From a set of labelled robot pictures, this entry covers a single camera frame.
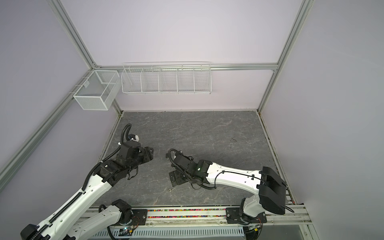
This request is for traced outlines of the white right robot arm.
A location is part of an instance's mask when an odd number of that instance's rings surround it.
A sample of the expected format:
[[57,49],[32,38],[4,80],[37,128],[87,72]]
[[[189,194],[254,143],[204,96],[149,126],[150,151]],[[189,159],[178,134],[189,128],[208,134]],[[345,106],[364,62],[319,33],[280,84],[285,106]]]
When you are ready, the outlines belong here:
[[207,160],[195,162],[191,156],[185,156],[176,149],[168,150],[166,158],[174,168],[169,174],[174,187],[189,183],[195,190],[216,190],[217,186],[225,185],[252,194],[242,199],[237,213],[227,214],[229,223],[263,224],[262,215],[265,212],[276,215],[294,212],[286,205],[287,183],[272,168],[251,171],[229,168]]

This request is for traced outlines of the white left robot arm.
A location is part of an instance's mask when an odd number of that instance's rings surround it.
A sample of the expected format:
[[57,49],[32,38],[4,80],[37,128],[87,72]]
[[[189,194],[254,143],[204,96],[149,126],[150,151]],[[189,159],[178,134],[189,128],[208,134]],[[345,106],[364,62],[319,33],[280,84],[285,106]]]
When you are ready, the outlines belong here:
[[21,231],[23,240],[87,240],[109,226],[129,225],[134,219],[131,205],[116,200],[81,223],[79,218],[122,179],[132,179],[131,171],[153,160],[154,149],[142,147],[139,137],[130,134],[132,125],[122,130],[120,145],[87,174],[82,187],[52,215]]

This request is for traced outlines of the white mesh box basket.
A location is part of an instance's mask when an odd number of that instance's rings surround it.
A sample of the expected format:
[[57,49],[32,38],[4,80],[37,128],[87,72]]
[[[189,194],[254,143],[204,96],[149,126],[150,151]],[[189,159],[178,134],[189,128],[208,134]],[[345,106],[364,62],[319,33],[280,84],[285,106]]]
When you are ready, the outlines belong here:
[[121,86],[118,71],[94,70],[74,93],[74,98],[83,110],[107,111]]

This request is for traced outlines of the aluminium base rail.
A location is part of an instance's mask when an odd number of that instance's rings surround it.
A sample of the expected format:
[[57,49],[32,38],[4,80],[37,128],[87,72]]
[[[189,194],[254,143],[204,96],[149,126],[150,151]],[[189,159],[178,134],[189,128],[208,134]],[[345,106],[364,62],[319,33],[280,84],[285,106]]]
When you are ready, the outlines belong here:
[[221,207],[184,207],[184,208],[126,208],[109,206],[96,212],[90,218],[80,221],[82,215],[70,219],[59,216],[48,225],[54,233],[80,233],[99,231],[109,226],[133,227],[211,227],[211,226],[267,226],[267,225],[310,225],[312,223],[303,205],[293,205],[292,211],[277,215],[265,211],[257,217],[240,214],[240,208],[234,206]]

